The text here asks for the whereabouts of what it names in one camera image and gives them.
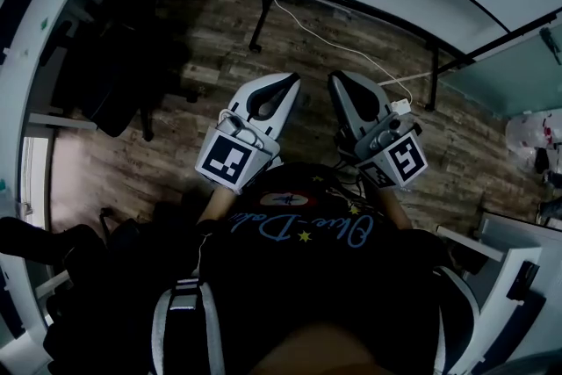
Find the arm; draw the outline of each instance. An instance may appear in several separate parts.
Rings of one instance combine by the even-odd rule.
[[[228,188],[219,185],[217,189],[214,190],[209,203],[197,223],[203,220],[224,219],[230,211],[230,208],[234,205],[237,197],[238,196]]]
[[[394,222],[396,227],[400,230],[412,228],[412,221],[406,216],[394,191],[377,189],[369,182],[363,183],[363,186],[367,200],[380,208],[380,211]]]

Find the white cable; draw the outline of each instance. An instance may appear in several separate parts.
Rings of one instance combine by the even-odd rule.
[[[195,270],[191,273],[192,277],[198,277],[199,276],[199,265],[201,264],[201,249],[203,248],[203,246],[205,245],[205,241],[207,240],[207,238],[213,233],[209,233],[209,234],[203,234],[203,236],[205,237],[205,239],[203,240],[203,242],[201,242],[201,245],[199,246],[199,259],[197,260],[197,267],[195,268]]]
[[[336,47],[336,48],[340,48],[341,50],[345,50],[347,52],[351,52],[353,54],[359,54],[361,56],[363,56],[365,59],[367,59],[370,63],[374,64],[378,69],[380,69],[381,71],[383,71],[385,74],[387,74],[389,77],[392,78],[392,80],[389,80],[387,82],[381,82],[379,83],[380,86],[386,86],[388,84],[394,84],[397,83],[403,90],[405,90],[407,92],[407,94],[410,96],[410,99],[408,101],[409,104],[412,104],[412,101],[414,100],[414,97],[412,96],[412,93],[410,92],[410,90],[404,86],[401,82],[405,82],[408,80],[414,80],[416,78],[421,78],[424,76],[429,76],[431,73],[430,72],[426,72],[423,74],[416,74],[415,76],[405,76],[403,78],[396,78],[395,76],[391,75],[386,69],[384,69],[382,66],[380,66],[380,64],[376,63],[375,61],[373,61],[371,58],[369,58],[366,54],[364,54],[363,52],[359,52],[358,50],[352,49],[352,48],[347,48],[344,46],[339,46],[338,44],[334,44],[333,42],[329,42],[328,40],[324,40],[324,38],[322,38],[320,35],[316,34],[315,32],[313,32],[312,30],[307,29],[305,26],[303,26],[299,20],[297,19],[297,17],[292,14],[289,10],[287,10],[286,8],[283,8],[277,0],[273,0],[273,2],[275,2],[275,5],[280,9],[283,10],[285,13],[287,13],[288,15],[290,15],[294,21],[297,23],[297,25],[302,28],[305,32],[309,32],[310,34],[312,34],[313,36],[315,36],[316,38],[318,38],[319,40],[325,42],[326,44],[328,44],[329,46],[332,47]]]
[[[410,100],[409,100],[409,104],[412,104],[412,101],[414,100],[414,97],[412,96],[412,93],[410,92],[410,90],[404,86],[399,80],[396,79],[396,77],[392,76],[391,74],[389,74],[382,66],[380,66],[379,64],[377,64],[375,61],[373,61],[371,58],[369,58],[366,54],[364,54],[363,52],[359,52],[358,50],[354,50],[352,48],[347,48],[344,46],[339,46],[338,44],[334,44],[333,42],[329,42],[327,40],[324,40],[324,38],[322,38],[321,36],[317,35],[315,32],[308,30],[306,27],[304,27],[299,20],[295,17],[294,14],[292,14],[289,10],[283,8],[278,2],[277,0],[273,0],[273,2],[275,2],[275,5],[277,5],[277,7],[279,7],[281,10],[283,10],[284,12],[286,12],[287,14],[291,15],[291,17],[293,19],[295,19],[295,22],[298,24],[298,26],[300,28],[302,28],[305,32],[309,32],[310,34],[312,34],[313,36],[315,36],[316,38],[318,38],[321,41],[324,41],[326,44],[332,46],[332,47],[336,47],[336,48],[340,48],[341,50],[347,50],[348,52],[351,52],[353,54],[359,54],[361,56],[363,56],[364,58],[366,58],[368,61],[370,61],[372,64],[374,64],[375,66],[377,66],[377,68],[379,68],[380,70],[382,70],[385,74],[387,74],[389,77],[391,77],[395,83],[399,84],[400,87],[407,92],[407,94],[410,96]]]

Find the laminate flooring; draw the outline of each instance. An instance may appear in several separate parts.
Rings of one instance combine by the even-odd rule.
[[[315,0],[278,0],[303,25],[327,40],[368,54],[395,76],[428,72],[425,42],[392,25],[342,11]],[[245,82],[279,72],[298,72],[301,90],[279,142],[286,162],[334,165],[337,122],[327,74],[347,69],[376,82],[389,79],[359,54],[337,49],[301,30],[275,4],[263,27],[260,54],[248,43],[261,0],[160,0],[157,14],[171,39],[189,49],[175,70],[199,100],[167,95],[153,114],[155,138],[142,139],[137,116],[118,138],[103,132],[60,130],[54,145],[51,219],[61,231],[77,223],[99,230],[101,207],[118,220],[150,220],[158,201],[200,208],[210,188],[193,169],[207,127]],[[442,55],[443,61],[449,58]],[[545,195],[537,175],[520,171],[505,145],[505,120],[497,119],[457,92],[439,84],[437,108],[426,112],[429,79],[405,83],[412,92],[413,117],[423,130],[429,168],[397,192],[416,227],[439,225],[469,234],[481,212],[533,220]],[[406,92],[388,85],[391,101]],[[353,180],[349,169],[342,179]]]

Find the sticker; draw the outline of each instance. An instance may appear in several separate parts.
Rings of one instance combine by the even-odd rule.
[[[389,149],[388,155],[392,158],[396,170],[404,183],[426,166],[420,150],[414,144],[411,136],[408,136],[405,140]]]
[[[394,186],[394,181],[374,162],[368,162],[359,168],[378,188]]]
[[[201,167],[218,178],[236,184],[251,154],[249,148],[219,136]]]

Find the star print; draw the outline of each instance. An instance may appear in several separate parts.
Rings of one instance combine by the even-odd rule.
[[[297,234],[297,236],[300,236],[299,241],[311,241],[313,238],[310,237],[310,233],[307,233],[306,231],[303,231],[301,234]]]

